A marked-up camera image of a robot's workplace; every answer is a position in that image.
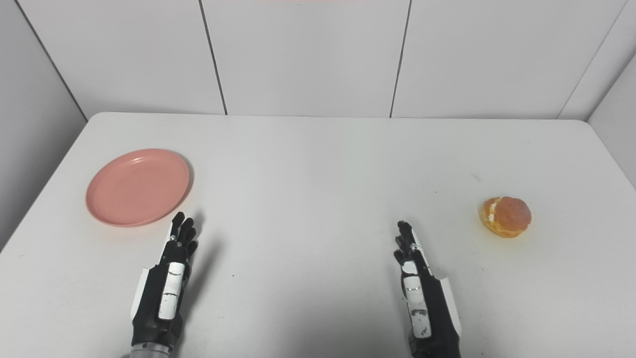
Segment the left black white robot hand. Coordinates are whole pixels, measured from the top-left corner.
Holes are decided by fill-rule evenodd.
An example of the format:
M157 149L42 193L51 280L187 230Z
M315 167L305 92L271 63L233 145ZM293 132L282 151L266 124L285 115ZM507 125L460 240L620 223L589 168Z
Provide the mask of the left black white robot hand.
M131 309L132 358L167 358L184 329L180 313L191 275L191 257L198 248L193 218L173 217L159 262L144 269Z

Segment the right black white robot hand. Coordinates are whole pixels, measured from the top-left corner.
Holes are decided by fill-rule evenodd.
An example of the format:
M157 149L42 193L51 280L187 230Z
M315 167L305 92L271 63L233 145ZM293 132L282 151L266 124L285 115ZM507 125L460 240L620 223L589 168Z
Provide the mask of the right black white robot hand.
M394 257L411 323L411 356L459 358L462 329L450 283L432 273L413 227L404 220L397 227Z

